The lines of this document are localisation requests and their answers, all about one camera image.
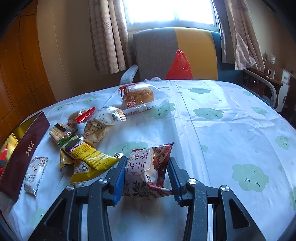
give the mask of window frame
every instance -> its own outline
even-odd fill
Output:
[[[213,18],[214,18],[214,25],[198,23],[193,21],[179,20],[176,15],[175,15],[175,18],[177,19],[174,19],[174,20],[131,23],[129,20],[128,10],[127,10],[125,0],[122,0],[122,1],[123,1],[124,13],[126,17],[126,26],[127,26],[128,32],[141,31],[141,30],[152,29],[152,28],[165,28],[165,27],[200,28],[200,29],[210,30],[214,32],[220,32],[218,16],[212,0],[210,0],[210,3],[211,3],[211,9],[212,9]]]

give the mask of window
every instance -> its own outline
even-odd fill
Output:
[[[219,31],[212,0],[123,0],[128,31],[189,27]]]

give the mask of beige curtain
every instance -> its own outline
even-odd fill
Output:
[[[246,0],[224,0],[224,4],[221,4],[222,0],[213,0],[213,2],[222,29],[222,61],[234,62],[235,69],[251,67],[264,72],[262,53]],[[233,48],[227,46],[227,43],[232,43]]]
[[[131,66],[131,52],[122,0],[89,0],[97,64],[102,74]]]

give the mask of red plastic bag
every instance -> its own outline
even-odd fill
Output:
[[[177,50],[176,57],[168,71],[165,80],[192,80],[192,73],[186,55]]]

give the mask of silver screw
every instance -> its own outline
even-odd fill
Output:
[[[101,183],[101,184],[105,184],[107,182],[108,182],[108,180],[106,178],[100,178],[99,179],[99,183]]]
[[[224,191],[224,192],[228,192],[228,191],[229,191],[229,186],[222,185],[222,186],[221,186],[221,189],[222,189],[222,191]]]
[[[191,185],[194,185],[194,184],[197,183],[197,180],[194,179],[194,178],[190,178],[190,179],[188,180],[188,183],[191,184]]]
[[[66,187],[66,190],[67,191],[72,191],[74,189],[74,185],[68,185],[67,187]]]

